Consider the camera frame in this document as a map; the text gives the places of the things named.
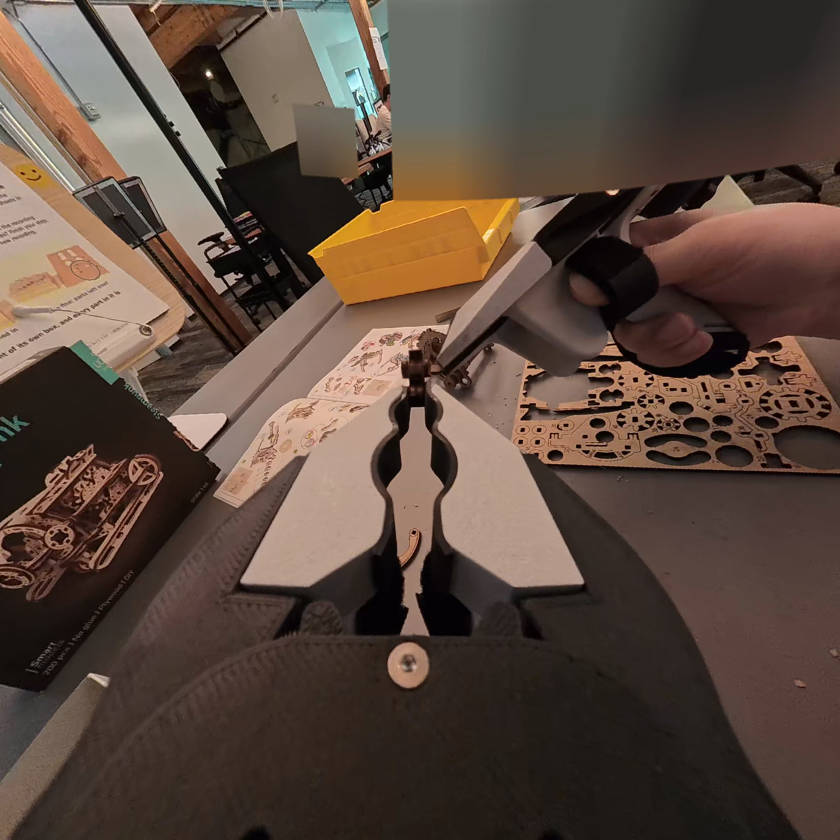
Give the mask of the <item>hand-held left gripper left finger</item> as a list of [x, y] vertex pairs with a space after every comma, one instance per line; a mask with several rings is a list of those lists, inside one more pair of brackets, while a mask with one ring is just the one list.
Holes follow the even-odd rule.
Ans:
[[394, 387], [305, 458], [240, 578], [247, 591], [330, 602], [353, 630], [398, 635], [404, 578], [388, 486], [402, 468]]

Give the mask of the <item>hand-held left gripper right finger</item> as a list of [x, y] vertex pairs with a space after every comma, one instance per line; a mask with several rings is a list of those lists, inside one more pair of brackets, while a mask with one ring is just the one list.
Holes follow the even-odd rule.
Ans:
[[498, 603], [571, 595], [585, 581], [520, 450], [443, 387], [425, 404], [442, 484], [418, 607], [432, 636], [467, 636]]

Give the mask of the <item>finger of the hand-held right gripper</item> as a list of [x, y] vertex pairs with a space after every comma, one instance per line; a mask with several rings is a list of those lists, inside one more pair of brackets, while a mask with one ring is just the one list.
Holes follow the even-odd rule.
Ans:
[[534, 241], [519, 251], [457, 310], [437, 353], [440, 368], [455, 368], [491, 338], [511, 307], [551, 269], [552, 260]]

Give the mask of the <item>small wooden model part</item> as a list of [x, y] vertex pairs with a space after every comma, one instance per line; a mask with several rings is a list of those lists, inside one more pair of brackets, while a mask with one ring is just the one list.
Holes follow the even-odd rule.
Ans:
[[425, 404], [427, 380], [432, 374], [432, 362], [421, 350], [410, 350], [402, 362], [402, 377], [407, 381], [406, 399], [411, 407]]

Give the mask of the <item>black model kit box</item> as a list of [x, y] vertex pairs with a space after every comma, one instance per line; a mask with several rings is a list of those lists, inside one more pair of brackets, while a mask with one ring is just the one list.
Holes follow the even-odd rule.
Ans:
[[219, 469], [76, 348], [2, 374], [1, 462], [1, 684], [40, 692]]

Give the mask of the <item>person's right hand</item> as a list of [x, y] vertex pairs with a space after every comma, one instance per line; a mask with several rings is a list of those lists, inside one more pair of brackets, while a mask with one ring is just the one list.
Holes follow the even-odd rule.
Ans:
[[752, 349], [788, 335], [839, 339], [839, 209], [812, 203], [699, 208], [633, 223], [661, 287], [705, 301]]

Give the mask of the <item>wooden gear assembly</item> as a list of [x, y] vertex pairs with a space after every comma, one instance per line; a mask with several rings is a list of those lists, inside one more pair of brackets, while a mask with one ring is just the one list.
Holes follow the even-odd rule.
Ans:
[[469, 389], [473, 383], [469, 374], [469, 367], [477, 357], [491, 351], [494, 344], [492, 342], [480, 344], [468, 352], [457, 364], [444, 369], [438, 362], [438, 355], [445, 340], [446, 334], [435, 329], [426, 329], [419, 334], [416, 348], [423, 356], [423, 362], [427, 366], [427, 375], [439, 380], [439, 383], [450, 391], [459, 388]]

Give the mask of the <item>illustrated instruction booklet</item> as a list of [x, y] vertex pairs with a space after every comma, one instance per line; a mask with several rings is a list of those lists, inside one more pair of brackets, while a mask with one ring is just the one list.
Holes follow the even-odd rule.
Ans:
[[214, 497], [239, 508], [293, 458], [309, 455], [401, 384], [402, 364], [409, 351], [418, 348], [424, 333], [437, 338], [447, 331], [446, 323], [369, 331], [309, 394], [271, 414]]

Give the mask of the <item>yellow plastic bin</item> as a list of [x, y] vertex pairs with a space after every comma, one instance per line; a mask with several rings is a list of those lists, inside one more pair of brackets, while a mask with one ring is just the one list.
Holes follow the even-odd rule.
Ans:
[[309, 255], [354, 304], [482, 281], [519, 215], [517, 198], [390, 201]]

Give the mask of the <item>white card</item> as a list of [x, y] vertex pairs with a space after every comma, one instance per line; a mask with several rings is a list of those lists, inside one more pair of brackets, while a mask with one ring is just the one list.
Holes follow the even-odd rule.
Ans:
[[196, 452], [204, 450], [228, 422], [224, 413], [178, 414], [167, 419], [174, 434]]

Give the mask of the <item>black partition panel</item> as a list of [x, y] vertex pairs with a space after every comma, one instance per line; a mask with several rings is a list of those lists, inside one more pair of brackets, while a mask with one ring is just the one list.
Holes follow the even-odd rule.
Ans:
[[364, 210], [340, 178], [301, 174], [297, 142], [218, 172], [311, 284], [310, 252]]

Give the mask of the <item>black office chair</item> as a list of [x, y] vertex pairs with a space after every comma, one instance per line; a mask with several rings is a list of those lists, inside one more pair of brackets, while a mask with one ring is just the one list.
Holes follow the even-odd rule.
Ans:
[[259, 332], [262, 310], [277, 320], [277, 309], [285, 312], [309, 289], [271, 234], [258, 233], [248, 240], [250, 253], [261, 264], [267, 279], [256, 273], [252, 258], [222, 233], [203, 238], [198, 244], [206, 246], [204, 255], [209, 268]]

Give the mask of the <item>laser-cut wooden sheet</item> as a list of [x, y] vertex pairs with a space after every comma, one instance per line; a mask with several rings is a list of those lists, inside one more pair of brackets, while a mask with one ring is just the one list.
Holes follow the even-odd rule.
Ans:
[[778, 449], [784, 432], [839, 428], [837, 403], [792, 337], [723, 374], [650, 374], [614, 343], [577, 372], [585, 398], [551, 406], [536, 393], [547, 373], [525, 363], [511, 432], [523, 454], [568, 467], [838, 474]]

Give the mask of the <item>instruction poster board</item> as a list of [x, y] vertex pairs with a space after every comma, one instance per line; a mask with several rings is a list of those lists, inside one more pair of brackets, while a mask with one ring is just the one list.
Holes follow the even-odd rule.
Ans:
[[47, 171], [1, 146], [1, 372], [83, 342], [121, 372], [173, 341], [173, 285]]

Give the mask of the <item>black framed panel stand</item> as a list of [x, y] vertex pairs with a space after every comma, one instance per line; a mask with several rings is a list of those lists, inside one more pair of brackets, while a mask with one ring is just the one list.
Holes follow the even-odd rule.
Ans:
[[141, 249], [158, 266], [227, 352], [237, 355], [247, 346], [251, 337], [245, 325], [175, 242], [138, 176], [109, 176], [72, 195], [126, 245]]

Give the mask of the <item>black metal pole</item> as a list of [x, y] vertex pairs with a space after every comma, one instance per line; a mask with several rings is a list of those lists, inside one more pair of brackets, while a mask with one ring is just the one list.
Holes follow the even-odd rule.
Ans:
[[89, 1], [75, 1], [74, 4], [79, 8], [81, 15], [90, 25], [92, 31], [100, 40], [102, 46], [107, 50], [108, 54], [114, 61], [115, 65], [121, 71], [123, 77], [128, 82], [129, 86], [136, 94], [138, 99], [143, 104], [143, 107], [149, 113], [150, 117], [163, 133], [168, 144], [173, 148], [173, 151], [183, 163], [189, 175], [194, 180], [197, 187], [204, 194], [205, 198], [222, 221], [228, 232], [233, 236], [236, 245], [240, 252], [246, 257], [255, 274], [260, 280], [268, 286], [275, 287], [276, 283], [266, 272], [263, 260], [258, 257], [251, 248], [247, 238], [242, 234], [238, 228], [235, 219], [228, 212], [225, 204], [217, 194], [214, 186], [204, 176], [203, 171], [194, 161], [188, 149], [184, 146], [179, 135], [170, 125], [166, 115], [161, 110], [157, 101], [152, 96], [150, 90], [145, 86], [141, 77], [131, 66], [127, 57], [123, 54], [121, 48], [115, 39], [111, 36], [108, 27], [103, 23], [98, 13], [95, 11], [93, 5]]

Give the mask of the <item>wooden beam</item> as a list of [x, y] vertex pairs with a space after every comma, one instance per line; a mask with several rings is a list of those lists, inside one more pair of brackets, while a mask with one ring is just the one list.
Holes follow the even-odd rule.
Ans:
[[126, 177], [118, 161], [99, 139], [59, 83], [42, 65], [24, 38], [1, 14], [1, 70], [17, 94], [77, 168], [93, 182]]

